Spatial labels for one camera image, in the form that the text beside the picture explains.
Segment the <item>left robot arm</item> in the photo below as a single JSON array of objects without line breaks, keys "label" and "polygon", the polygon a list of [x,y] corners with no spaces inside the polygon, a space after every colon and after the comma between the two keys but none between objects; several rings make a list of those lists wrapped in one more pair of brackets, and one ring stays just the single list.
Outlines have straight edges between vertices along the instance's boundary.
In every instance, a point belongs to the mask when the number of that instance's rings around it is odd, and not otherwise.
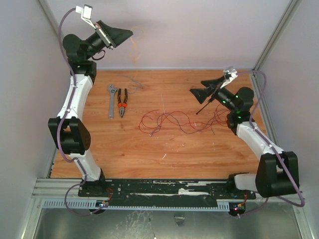
[{"label": "left robot arm", "polygon": [[131,30],[114,28],[103,21],[95,32],[82,40],[68,34],[62,40],[62,54],[70,69],[70,85],[64,105],[48,127],[57,149],[68,163],[75,163],[82,174],[81,194],[103,196],[107,184],[102,169],[90,152],[91,135],[82,122],[86,100],[97,75],[97,58],[105,48],[114,49],[133,36]]}]

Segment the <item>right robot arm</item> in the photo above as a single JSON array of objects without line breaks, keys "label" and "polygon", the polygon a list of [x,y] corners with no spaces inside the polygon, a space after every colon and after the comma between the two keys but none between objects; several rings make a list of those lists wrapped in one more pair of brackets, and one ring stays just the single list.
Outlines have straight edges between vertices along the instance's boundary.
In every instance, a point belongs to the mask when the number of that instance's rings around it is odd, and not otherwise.
[{"label": "right robot arm", "polygon": [[257,192],[264,198],[295,194],[299,187],[297,155],[276,146],[260,131],[250,113],[254,103],[253,90],[242,87],[233,94],[226,89],[229,82],[229,78],[223,76],[201,81],[203,88],[190,89],[200,104],[205,100],[209,103],[217,100],[229,109],[228,128],[249,146],[259,160],[256,174],[237,173],[229,176],[227,195],[238,198],[244,190]]}]

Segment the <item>black zip tie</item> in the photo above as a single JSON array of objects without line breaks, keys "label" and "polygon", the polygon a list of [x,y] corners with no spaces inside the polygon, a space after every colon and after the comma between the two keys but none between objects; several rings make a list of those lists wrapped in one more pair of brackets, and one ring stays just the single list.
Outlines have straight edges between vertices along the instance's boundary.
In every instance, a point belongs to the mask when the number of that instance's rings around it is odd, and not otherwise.
[{"label": "black zip tie", "polygon": [[196,112],[196,115],[198,115],[205,107],[207,107],[210,103],[212,102],[212,100],[208,100],[207,103],[198,111]]}]

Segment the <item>silver adjustable wrench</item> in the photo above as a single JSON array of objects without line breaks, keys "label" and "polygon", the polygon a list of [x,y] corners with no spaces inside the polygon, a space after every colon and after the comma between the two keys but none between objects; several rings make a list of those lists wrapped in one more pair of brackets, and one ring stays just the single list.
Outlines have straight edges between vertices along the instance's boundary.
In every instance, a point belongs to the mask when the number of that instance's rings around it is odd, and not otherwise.
[{"label": "silver adjustable wrench", "polygon": [[109,100],[109,119],[112,120],[114,118],[114,98],[115,93],[117,92],[118,88],[116,88],[113,84],[110,84],[108,86],[108,91],[110,94],[110,100]]}]

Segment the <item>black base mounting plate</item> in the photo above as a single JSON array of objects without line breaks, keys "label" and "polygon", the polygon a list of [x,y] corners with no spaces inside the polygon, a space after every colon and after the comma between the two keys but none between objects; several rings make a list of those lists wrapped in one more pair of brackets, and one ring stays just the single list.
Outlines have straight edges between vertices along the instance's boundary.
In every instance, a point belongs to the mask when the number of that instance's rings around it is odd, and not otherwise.
[{"label": "black base mounting plate", "polygon": [[250,191],[230,191],[225,179],[107,179],[86,182],[80,186],[78,196],[110,197],[109,203],[156,206],[212,206],[219,200],[256,199]]}]

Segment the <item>orange handled pliers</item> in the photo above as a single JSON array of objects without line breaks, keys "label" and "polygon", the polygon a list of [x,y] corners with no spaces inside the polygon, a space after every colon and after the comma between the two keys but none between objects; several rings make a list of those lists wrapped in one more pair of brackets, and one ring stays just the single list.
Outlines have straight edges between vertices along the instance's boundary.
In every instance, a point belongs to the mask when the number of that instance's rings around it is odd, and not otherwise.
[{"label": "orange handled pliers", "polygon": [[117,95],[117,101],[118,101],[118,108],[119,108],[119,114],[120,117],[122,118],[125,114],[125,108],[127,107],[127,100],[128,100],[128,90],[127,88],[124,88],[124,99],[123,101],[121,100],[121,93],[122,89],[118,89],[118,95]]}]

